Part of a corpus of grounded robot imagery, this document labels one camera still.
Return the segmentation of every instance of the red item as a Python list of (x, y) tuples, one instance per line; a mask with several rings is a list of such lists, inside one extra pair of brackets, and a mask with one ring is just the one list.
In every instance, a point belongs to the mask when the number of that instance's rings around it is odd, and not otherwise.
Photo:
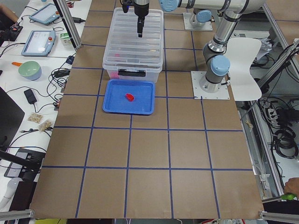
[(134, 100), (134, 96), (131, 93), (127, 93), (126, 94), (126, 98), (128, 99), (128, 101), (132, 102)]

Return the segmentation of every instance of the metal mounting plate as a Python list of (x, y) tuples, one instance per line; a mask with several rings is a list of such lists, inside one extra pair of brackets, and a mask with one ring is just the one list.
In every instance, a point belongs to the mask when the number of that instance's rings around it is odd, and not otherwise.
[(202, 90), (199, 81), (205, 74), (205, 71), (191, 71), (194, 99), (230, 99), (228, 87), (226, 85), (220, 86), (220, 89), (215, 93), (209, 93)]
[(190, 23), (190, 18), (193, 13), (183, 13), (183, 18), (184, 18), (184, 25), (185, 25), (185, 30), (191, 30), (191, 31), (206, 31), (206, 32), (211, 32), (213, 31), (213, 27), (211, 22), (206, 22), (202, 26), (195, 27)]

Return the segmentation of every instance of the blue joint cap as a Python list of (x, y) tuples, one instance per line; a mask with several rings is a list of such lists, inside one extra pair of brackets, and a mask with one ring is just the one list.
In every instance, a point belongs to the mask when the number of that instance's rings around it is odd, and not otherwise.
[(210, 10), (202, 10), (196, 14), (196, 19), (198, 22), (204, 23), (211, 19), (212, 13)]
[(212, 59), (211, 69), (217, 76), (225, 76), (230, 68), (230, 62), (228, 58), (223, 55), (217, 55)]
[(177, 9), (179, 0), (159, 0), (160, 6), (165, 12), (172, 12)]

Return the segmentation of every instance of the hand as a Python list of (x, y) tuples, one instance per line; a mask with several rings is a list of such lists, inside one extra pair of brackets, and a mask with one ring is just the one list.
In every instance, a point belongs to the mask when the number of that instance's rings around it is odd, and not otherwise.
[(299, 196), (299, 177), (291, 178), (287, 183), (285, 183), (284, 193), (293, 193)]

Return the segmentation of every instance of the bowl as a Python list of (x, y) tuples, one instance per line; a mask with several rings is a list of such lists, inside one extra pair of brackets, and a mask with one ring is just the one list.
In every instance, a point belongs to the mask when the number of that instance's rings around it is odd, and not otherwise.
[(42, 68), (39, 63), (35, 61), (28, 61), (19, 67), (19, 74), (26, 79), (36, 80), (42, 74)]

